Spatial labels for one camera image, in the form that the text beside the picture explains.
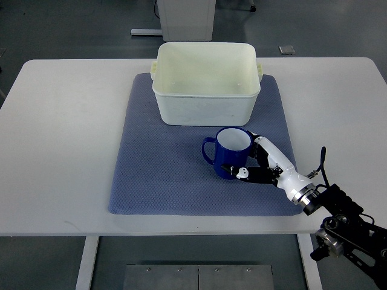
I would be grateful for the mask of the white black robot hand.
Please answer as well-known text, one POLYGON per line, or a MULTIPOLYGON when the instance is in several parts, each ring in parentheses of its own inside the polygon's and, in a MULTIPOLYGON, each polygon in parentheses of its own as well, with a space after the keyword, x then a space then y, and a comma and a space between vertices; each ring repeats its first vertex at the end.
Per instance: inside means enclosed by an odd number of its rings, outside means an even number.
POLYGON ((316 197, 316 187, 309 177, 297 172, 295 165, 266 137, 250 133, 253 146, 249 156, 257 167, 237 167, 222 164, 221 168, 240 181, 256 184, 273 184, 282 189, 294 204, 311 205, 316 197))

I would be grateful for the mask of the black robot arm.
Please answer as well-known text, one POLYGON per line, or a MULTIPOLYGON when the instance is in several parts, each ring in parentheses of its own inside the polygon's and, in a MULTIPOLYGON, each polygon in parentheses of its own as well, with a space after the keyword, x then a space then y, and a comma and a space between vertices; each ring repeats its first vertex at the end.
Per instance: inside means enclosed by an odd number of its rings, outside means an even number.
POLYGON ((301 205, 308 216, 321 207, 331 214, 316 231, 319 246, 310 254, 313 260, 345 256, 379 289, 386 289, 386 229, 364 221, 363 208, 335 184, 322 193, 310 190, 301 205))

